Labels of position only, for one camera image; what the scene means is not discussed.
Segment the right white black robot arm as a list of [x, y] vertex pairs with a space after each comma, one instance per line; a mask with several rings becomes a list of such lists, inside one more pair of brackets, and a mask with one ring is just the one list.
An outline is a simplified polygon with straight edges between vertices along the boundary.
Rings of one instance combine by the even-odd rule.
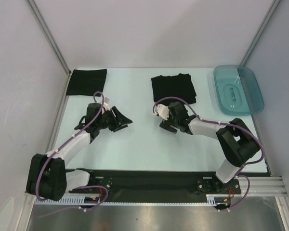
[[185, 105], [173, 102], [168, 106], [158, 104], [153, 113], [162, 118], [160, 127], [171, 132], [201, 135], [219, 142], [225, 160], [216, 171], [213, 189], [224, 193], [232, 180], [248, 161], [261, 149], [259, 140], [239, 118], [228, 123], [209, 121], [198, 115], [189, 115]]

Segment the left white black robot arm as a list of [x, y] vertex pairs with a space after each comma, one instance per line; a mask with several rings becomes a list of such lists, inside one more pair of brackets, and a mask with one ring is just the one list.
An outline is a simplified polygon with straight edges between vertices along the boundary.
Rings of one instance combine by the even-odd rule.
[[96, 180], [86, 170], [67, 172], [66, 166], [85, 147], [91, 144], [100, 131], [108, 129], [117, 132], [128, 127], [132, 120], [124, 116], [115, 106], [106, 103], [91, 103], [86, 115], [74, 128], [71, 137], [61, 146], [46, 154], [35, 154], [30, 163], [26, 192], [38, 200], [60, 200], [73, 189], [83, 189], [91, 193], [96, 188]]

